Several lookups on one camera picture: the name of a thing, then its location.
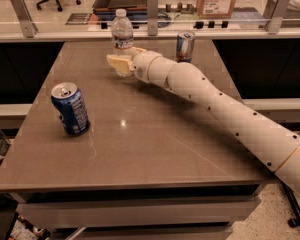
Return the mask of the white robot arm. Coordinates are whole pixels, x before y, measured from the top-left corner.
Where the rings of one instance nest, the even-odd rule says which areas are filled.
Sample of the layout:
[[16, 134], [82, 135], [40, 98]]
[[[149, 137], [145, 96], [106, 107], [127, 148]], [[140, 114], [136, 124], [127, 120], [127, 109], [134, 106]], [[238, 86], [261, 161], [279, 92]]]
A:
[[300, 196], [300, 135], [284, 128], [216, 88], [191, 63], [133, 48], [128, 55], [107, 56], [117, 71], [154, 84], [207, 109], [281, 181]]

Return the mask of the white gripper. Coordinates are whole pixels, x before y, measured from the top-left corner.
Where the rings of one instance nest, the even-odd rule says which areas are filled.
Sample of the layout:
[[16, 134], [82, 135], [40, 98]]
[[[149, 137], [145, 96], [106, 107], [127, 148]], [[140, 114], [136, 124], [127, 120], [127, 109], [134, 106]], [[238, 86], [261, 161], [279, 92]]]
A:
[[134, 76], [145, 83], [162, 84], [163, 77], [159, 73], [159, 67], [154, 65], [163, 56], [157, 52], [147, 51], [139, 47], [132, 47], [132, 55], [107, 55], [108, 64], [123, 74], [128, 74], [134, 69]]

